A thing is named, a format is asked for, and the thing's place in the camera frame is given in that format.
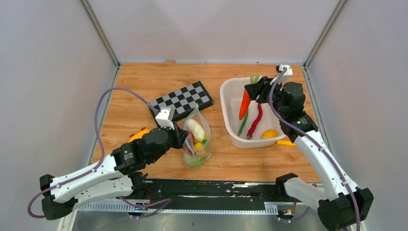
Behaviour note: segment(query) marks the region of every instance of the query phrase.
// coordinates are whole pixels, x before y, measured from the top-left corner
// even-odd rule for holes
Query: lemon
[[[194,153],[197,154],[197,152],[198,152],[202,147],[203,147],[203,143],[197,142],[197,143],[194,145]]]
[[[275,138],[278,137],[277,131],[269,129],[262,134],[263,139]]]

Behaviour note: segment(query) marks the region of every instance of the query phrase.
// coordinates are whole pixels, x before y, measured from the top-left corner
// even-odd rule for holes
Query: green chili pepper
[[[246,111],[246,113],[245,113],[245,115],[244,115],[244,117],[243,117],[243,119],[242,119],[241,127],[240,127],[240,130],[238,131],[238,136],[241,135],[243,126],[245,125],[245,122],[246,122],[246,119],[247,119],[247,118],[248,118],[248,111]]]

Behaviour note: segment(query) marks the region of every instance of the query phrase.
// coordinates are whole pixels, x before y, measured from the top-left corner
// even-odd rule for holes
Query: green vegetable
[[[260,77],[261,77],[260,75],[257,75],[257,76],[256,76],[256,75],[254,75],[254,74],[251,74],[251,76],[249,77],[249,79],[250,79],[250,81],[249,81],[250,84],[257,83]],[[244,116],[243,119],[242,119],[242,123],[241,123],[240,129],[239,129],[239,131],[238,131],[238,136],[241,135],[242,129],[243,129],[243,127],[245,126],[246,119],[248,118],[248,111],[249,111],[249,109],[246,111],[245,116]]]
[[[240,130],[238,131],[238,136],[241,135],[243,126],[245,125],[247,118],[248,118],[248,111],[246,111],[246,113],[245,113],[245,115],[244,115],[244,117],[243,117],[243,119],[242,119],[241,127],[240,127]]]
[[[204,161],[207,159],[207,157],[205,157],[205,156],[202,156],[202,157],[199,157],[199,158],[184,157],[184,159],[185,159],[186,164],[188,166],[198,167],[198,166],[200,166],[200,165],[202,165],[204,163]]]

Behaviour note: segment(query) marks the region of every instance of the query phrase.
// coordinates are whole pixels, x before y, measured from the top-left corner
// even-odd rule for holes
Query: chess board
[[[201,111],[213,105],[213,99],[203,84],[198,81],[186,87],[183,87],[170,94],[164,95],[149,102],[154,108],[160,110],[162,107],[170,107],[174,109],[173,121],[177,122],[186,118],[193,108],[198,104],[198,109]]]

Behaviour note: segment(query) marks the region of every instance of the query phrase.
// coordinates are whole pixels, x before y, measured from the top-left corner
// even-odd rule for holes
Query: white panel
[[[54,231],[27,214],[39,177],[84,167],[114,66],[77,0],[0,7],[0,230]],[[34,212],[42,214],[40,200]]]
[[[408,1],[349,1],[310,67],[330,147],[374,203],[370,231],[407,230]]]
[[[121,62],[303,62],[338,0],[90,0]]]

